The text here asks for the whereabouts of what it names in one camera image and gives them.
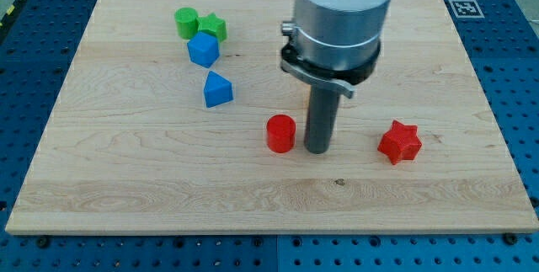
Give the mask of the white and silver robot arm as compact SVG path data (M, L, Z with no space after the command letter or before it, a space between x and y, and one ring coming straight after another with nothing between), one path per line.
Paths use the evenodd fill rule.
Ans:
M352 98L381 49L391 0L294 0L281 25L281 68L314 88Z

